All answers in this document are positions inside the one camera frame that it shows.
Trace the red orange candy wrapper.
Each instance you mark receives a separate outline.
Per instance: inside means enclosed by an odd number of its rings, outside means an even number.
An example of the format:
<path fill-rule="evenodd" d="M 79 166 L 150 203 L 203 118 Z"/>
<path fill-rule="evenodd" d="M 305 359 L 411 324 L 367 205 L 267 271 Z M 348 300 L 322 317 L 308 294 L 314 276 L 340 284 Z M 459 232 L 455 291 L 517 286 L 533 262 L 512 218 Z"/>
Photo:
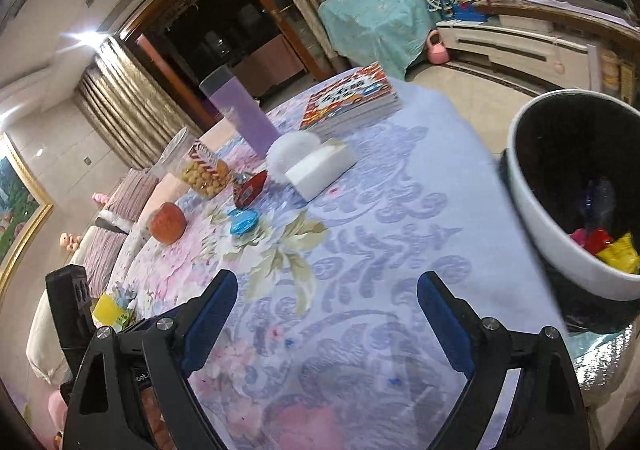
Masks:
<path fill-rule="evenodd" d="M 232 175 L 232 187 L 235 207 L 240 210 L 247 209 L 262 193 L 266 181 L 266 170 L 258 173 L 234 173 Z"/>

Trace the framed landscape painting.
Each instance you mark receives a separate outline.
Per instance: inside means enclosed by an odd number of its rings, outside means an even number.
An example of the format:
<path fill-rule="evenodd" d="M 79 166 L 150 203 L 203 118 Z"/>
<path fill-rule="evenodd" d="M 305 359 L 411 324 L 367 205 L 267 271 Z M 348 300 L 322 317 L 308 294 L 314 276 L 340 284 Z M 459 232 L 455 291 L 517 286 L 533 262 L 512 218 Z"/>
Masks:
<path fill-rule="evenodd" d="M 1 133 L 1 296 L 53 201 L 32 175 L 11 138 Z"/>

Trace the white foam block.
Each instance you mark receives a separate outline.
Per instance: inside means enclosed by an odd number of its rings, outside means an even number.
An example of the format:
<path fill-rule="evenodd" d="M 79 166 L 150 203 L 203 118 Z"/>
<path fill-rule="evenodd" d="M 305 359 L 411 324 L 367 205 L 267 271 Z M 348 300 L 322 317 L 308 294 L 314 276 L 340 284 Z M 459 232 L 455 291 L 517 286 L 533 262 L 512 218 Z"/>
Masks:
<path fill-rule="evenodd" d="M 349 144 L 338 139 L 330 139 L 295 163 L 285 175 L 299 196 L 309 202 L 330 187 L 356 162 L 356 153 Z"/>

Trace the white round trash bin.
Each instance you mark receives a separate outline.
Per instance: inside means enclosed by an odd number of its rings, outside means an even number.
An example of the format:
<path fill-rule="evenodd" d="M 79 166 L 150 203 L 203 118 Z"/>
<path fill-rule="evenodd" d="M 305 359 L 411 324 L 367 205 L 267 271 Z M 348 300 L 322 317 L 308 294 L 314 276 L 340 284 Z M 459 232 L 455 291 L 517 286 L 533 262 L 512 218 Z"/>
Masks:
<path fill-rule="evenodd" d="M 578 241 L 602 229 L 639 244 L 639 112 L 586 90 L 525 105 L 499 173 L 567 328 L 614 333 L 639 314 L 639 269 L 611 266 Z"/>

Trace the yellow foil wrapper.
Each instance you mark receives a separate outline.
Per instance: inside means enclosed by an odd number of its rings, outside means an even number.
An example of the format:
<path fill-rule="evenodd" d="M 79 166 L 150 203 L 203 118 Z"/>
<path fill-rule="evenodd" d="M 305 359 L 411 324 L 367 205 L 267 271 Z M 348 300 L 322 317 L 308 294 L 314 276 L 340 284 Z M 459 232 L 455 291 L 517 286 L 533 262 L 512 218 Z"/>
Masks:
<path fill-rule="evenodd" d="M 620 239 L 609 244 L 597 254 L 597 258 L 623 273 L 639 274 L 640 256 L 634 247 L 634 238 L 631 233 L 625 233 Z"/>

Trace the red snack wrapper with barcode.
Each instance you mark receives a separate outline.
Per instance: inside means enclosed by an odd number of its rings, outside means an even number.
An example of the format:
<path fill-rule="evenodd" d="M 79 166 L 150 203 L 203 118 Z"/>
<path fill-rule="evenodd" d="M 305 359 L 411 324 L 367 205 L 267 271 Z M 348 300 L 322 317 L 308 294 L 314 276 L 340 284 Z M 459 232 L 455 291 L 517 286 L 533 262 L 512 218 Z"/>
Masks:
<path fill-rule="evenodd" d="M 605 250 L 610 244 L 614 242 L 613 238 L 603 228 L 594 229 L 588 236 L 584 249 L 592 254 L 597 255 L 601 251 Z"/>

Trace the purple tall tumbler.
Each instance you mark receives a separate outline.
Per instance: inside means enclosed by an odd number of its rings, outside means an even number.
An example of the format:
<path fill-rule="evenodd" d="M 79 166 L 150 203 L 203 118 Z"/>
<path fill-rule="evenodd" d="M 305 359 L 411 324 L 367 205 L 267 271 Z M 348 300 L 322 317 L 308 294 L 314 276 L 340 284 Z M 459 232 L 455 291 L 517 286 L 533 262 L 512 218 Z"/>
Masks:
<path fill-rule="evenodd" d="M 217 68 L 200 83 L 200 90 L 256 155 L 265 159 L 280 133 L 233 72 L 226 65 Z"/>

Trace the teal cloth covered furniture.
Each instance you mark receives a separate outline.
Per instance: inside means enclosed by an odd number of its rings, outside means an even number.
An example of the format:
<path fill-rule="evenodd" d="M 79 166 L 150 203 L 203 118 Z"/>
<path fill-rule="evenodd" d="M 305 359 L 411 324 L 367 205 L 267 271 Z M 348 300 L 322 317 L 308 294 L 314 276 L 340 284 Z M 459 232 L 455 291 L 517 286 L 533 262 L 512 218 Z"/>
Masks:
<path fill-rule="evenodd" d="M 402 80 L 439 18 L 426 0 L 326 0 L 319 17 L 337 54 L 357 66 L 377 62 Z"/>

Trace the pink striped sofa cushion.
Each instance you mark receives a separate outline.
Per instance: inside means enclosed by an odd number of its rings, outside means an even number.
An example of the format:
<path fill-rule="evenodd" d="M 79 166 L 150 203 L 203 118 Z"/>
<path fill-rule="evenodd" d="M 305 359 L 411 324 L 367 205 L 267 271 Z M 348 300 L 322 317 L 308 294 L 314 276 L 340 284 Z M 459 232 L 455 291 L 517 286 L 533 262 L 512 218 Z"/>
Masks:
<path fill-rule="evenodd" d="M 87 230 L 75 262 L 85 267 L 94 296 L 103 293 L 112 281 L 124 279 L 149 241 L 143 210 L 157 184 L 158 178 L 150 170 L 130 170 Z"/>

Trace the white foam fruit net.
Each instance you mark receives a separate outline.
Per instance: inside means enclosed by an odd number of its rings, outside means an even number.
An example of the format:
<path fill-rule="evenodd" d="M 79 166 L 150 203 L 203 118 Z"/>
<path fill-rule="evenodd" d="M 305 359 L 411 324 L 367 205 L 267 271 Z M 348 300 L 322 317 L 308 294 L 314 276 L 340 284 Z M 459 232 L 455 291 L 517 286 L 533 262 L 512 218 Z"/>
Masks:
<path fill-rule="evenodd" d="M 277 184 L 288 184 L 286 172 L 321 145 L 320 138 L 311 132 L 294 131 L 280 136 L 267 152 L 268 176 Z"/>

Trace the orange red apple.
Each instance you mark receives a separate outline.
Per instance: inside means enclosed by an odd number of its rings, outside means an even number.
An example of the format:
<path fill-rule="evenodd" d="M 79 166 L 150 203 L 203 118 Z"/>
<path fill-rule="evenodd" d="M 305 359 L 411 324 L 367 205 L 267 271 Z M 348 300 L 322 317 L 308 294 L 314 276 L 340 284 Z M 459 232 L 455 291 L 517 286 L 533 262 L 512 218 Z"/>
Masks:
<path fill-rule="evenodd" d="M 171 245 L 186 231 L 186 217 L 177 204 L 165 202 L 150 215 L 148 229 L 156 241 Z"/>

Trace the floral pastel tablecloth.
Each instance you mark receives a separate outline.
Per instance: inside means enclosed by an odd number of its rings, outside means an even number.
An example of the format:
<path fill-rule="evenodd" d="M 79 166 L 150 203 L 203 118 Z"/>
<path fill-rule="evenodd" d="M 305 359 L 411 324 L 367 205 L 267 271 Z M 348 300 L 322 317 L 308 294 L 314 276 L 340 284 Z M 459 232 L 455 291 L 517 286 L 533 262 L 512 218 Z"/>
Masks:
<path fill-rule="evenodd" d="M 128 248 L 114 268 L 141 318 L 236 274 L 238 300 L 190 380 L 233 448 L 427 447 L 464 385 L 416 298 L 427 271 L 511 330 L 562 322 L 494 156 L 445 95 L 395 90 L 399 110 L 347 136 L 356 164 L 316 199 L 269 185 L 256 230 L 235 239 L 230 193 L 189 193 L 183 237 Z"/>

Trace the stack of children's books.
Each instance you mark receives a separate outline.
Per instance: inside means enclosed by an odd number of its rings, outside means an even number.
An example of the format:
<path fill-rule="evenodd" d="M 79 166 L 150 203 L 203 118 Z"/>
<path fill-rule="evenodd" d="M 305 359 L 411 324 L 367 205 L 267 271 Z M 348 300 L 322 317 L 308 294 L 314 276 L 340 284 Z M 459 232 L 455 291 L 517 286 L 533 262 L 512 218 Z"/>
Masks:
<path fill-rule="evenodd" d="M 329 139 L 397 112 L 401 101 L 378 62 L 343 74 L 308 98 L 299 129 Z"/>

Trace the beige striped curtain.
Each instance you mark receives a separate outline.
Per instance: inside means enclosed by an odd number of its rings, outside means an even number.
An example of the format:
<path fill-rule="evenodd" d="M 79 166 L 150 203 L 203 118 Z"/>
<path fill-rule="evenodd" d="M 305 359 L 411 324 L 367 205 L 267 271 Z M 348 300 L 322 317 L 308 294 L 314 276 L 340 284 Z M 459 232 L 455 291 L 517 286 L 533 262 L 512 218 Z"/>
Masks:
<path fill-rule="evenodd" d="M 319 45 L 324 64 L 342 66 L 322 25 L 319 8 L 327 0 L 292 0 L 303 27 Z M 93 63 L 82 73 L 74 103 L 116 155 L 134 169 L 148 167 L 184 127 L 196 135 L 219 119 L 194 121 L 145 69 L 127 46 L 114 38 L 98 48 Z"/>

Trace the clear plastic snack jar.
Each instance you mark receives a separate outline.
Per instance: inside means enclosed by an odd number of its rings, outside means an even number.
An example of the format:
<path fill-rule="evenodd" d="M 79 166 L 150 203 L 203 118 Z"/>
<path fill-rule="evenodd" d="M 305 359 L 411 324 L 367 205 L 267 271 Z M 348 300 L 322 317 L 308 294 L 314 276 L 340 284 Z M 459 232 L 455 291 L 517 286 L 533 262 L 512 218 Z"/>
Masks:
<path fill-rule="evenodd" d="M 196 138 L 186 126 L 171 138 L 156 163 L 205 199 L 219 195 L 231 181 L 227 163 Z"/>

